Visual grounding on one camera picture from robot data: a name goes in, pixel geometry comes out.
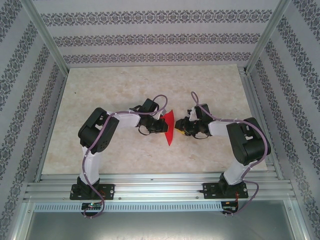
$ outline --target striped wall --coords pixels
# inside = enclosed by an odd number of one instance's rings
[[[245,66],[279,0],[34,0],[68,66]]]
[[[320,239],[319,18],[319,0],[292,0],[251,72],[311,239]]]
[[[35,179],[65,77],[18,0],[0,2],[0,239]]]

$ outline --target marble floor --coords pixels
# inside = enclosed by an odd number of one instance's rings
[[[78,174],[82,149],[78,131],[93,110],[128,110],[158,94],[168,97],[175,120],[195,106],[190,92],[220,118],[251,116],[236,65],[72,68],[50,140],[42,174]],[[163,99],[157,99],[159,105]],[[143,136],[136,127],[117,129],[102,153],[100,173],[223,172],[233,162],[227,137],[194,139],[174,131]],[[266,170],[262,162],[255,170]]]

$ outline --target red triangular piece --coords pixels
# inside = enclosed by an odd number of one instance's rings
[[[171,110],[164,116],[160,117],[161,119],[164,119],[165,123],[168,125],[168,131],[165,132],[165,137],[166,140],[169,144],[169,146],[172,143],[172,139],[174,138],[174,129],[175,129],[175,116],[174,116],[174,111]]]

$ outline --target robotic arm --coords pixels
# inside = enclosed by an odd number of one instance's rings
[[[165,109],[157,112],[152,116],[149,114],[130,113],[152,113],[156,110],[159,110],[159,105],[148,98],[142,106],[138,105],[134,108],[130,108],[128,113],[115,114],[114,116],[110,117],[107,125],[104,128],[103,134],[101,135],[95,146],[89,151],[86,157],[86,161],[84,163],[85,173],[83,170],[81,170],[81,173],[77,178],[77,184],[72,185],[70,194],[71,200],[99,199],[96,193],[88,185],[88,182],[85,178],[85,174],[89,183],[97,191],[102,192],[104,194],[103,197],[106,200],[113,199],[114,186],[112,186],[112,184],[99,184],[99,166],[102,157],[101,152],[107,148],[111,141],[111,138],[114,135],[115,130],[119,128],[140,128],[141,126],[144,126],[149,132],[149,134],[166,133],[168,131],[168,124],[166,123],[164,118],[160,118],[166,113]],[[84,125],[80,128],[78,132],[78,137],[80,138],[80,144],[82,145],[83,155],[86,154],[88,148],[94,143],[94,141],[100,133],[101,127],[105,124],[107,118],[111,114],[112,112],[107,112],[102,108],[98,107],[93,111],[93,113],[84,123]]]
[[[210,113],[207,104],[201,104],[201,106]],[[198,133],[203,133],[207,137],[229,137],[235,158],[233,164],[221,174],[218,183],[203,184],[201,192],[204,193],[204,198],[232,199],[236,193],[240,193],[239,198],[247,198],[248,193],[244,191],[246,184],[242,180],[242,175],[264,155],[265,145],[260,134],[245,123],[214,120],[199,106],[193,107],[187,113],[189,117],[186,116],[176,122],[177,130],[194,138],[197,138]],[[250,117],[244,121],[253,124],[262,132],[255,118]],[[267,147],[267,155],[269,155],[271,147],[268,141]]]

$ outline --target metal bracket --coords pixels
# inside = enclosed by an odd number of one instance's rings
[[[104,200],[113,200],[115,195],[114,184],[99,184],[97,191],[103,196]],[[89,198],[87,195],[81,195],[79,192],[79,185],[73,184],[71,187],[70,200],[100,200],[98,195]]]
[[[238,199],[247,199],[248,189],[244,182],[235,185],[234,189],[229,189],[224,194],[222,193],[218,182],[205,182],[202,184],[202,189],[199,192],[203,194],[204,199],[235,199],[238,194]]]

